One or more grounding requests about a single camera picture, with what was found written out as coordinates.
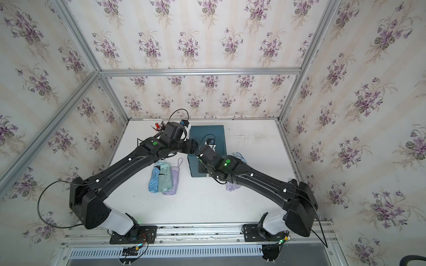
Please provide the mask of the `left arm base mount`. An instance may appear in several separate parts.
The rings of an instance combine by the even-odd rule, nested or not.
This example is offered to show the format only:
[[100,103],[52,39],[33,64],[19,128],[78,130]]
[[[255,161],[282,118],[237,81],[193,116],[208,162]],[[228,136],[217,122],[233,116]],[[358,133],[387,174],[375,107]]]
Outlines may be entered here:
[[124,236],[113,232],[109,244],[140,244],[143,241],[147,241],[149,244],[153,244],[156,239],[156,233],[158,226],[134,226]]

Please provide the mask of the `green umbrella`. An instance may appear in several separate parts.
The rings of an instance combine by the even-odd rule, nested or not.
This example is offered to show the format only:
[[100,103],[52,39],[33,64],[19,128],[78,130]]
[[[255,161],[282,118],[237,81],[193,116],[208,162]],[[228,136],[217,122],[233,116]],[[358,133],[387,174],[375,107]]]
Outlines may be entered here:
[[159,170],[159,192],[168,192],[173,187],[172,169],[167,162],[160,161],[158,163]]

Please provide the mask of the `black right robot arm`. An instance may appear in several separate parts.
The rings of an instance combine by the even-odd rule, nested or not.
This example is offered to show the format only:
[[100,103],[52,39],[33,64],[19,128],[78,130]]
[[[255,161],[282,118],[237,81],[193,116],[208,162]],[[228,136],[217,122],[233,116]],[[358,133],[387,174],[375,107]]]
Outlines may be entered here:
[[281,207],[280,215],[268,217],[266,212],[259,221],[256,234],[262,241],[283,244],[286,238],[279,239],[278,236],[287,231],[302,237],[309,237],[313,232],[314,220],[319,221],[320,218],[318,203],[308,184],[295,179],[280,181],[255,170],[235,156],[222,157],[209,146],[203,146],[195,155],[218,183],[247,187]]

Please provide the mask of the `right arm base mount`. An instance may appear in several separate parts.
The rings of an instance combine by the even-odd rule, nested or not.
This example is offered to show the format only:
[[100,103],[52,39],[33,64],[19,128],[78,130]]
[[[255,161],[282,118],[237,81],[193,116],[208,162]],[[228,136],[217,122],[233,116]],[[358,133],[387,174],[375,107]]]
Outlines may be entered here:
[[265,212],[257,224],[244,224],[241,227],[245,242],[275,242],[282,244],[290,239],[289,231],[280,231],[272,235],[263,228],[267,215],[268,212]]

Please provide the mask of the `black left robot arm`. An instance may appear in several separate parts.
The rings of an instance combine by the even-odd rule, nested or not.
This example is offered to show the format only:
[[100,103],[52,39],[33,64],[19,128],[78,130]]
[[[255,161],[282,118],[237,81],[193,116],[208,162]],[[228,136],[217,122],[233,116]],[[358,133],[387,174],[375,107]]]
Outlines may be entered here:
[[168,139],[158,133],[143,140],[129,155],[109,168],[87,179],[80,177],[69,183],[69,208],[85,229],[102,227],[125,235],[139,226],[129,214],[124,214],[104,201],[119,186],[142,169],[178,153],[194,154],[198,143],[194,139]]

